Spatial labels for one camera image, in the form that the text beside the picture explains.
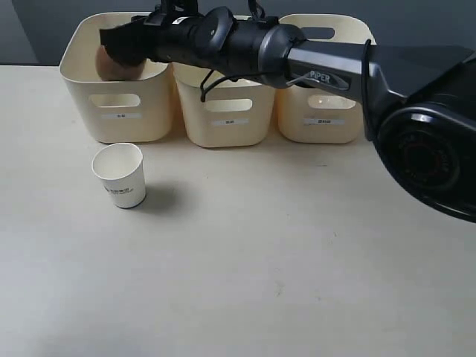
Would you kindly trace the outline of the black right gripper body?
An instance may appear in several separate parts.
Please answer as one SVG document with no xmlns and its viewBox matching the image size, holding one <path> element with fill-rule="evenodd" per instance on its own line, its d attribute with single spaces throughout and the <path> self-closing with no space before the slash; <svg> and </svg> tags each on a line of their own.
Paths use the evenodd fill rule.
<svg viewBox="0 0 476 357">
<path fill-rule="evenodd" d="M 227 64 L 227 42 L 236 28 L 237 20 L 227 7 L 206 15 L 158 8 L 148 15 L 148 58 L 220 69 Z"/>
</svg>

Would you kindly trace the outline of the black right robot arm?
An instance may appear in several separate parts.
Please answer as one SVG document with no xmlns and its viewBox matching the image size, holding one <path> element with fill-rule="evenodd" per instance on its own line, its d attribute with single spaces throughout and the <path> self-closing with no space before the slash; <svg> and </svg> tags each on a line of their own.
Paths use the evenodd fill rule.
<svg viewBox="0 0 476 357">
<path fill-rule="evenodd" d="M 416 200 L 475 220 L 475 51 L 459 45 L 389 46 L 308 39 L 295 25 L 227 7 L 201 14 L 194 1 L 103 28 L 114 62 L 177 62 L 275 89 L 321 89 L 359 103 L 365 135 L 386 170 Z"/>
</svg>

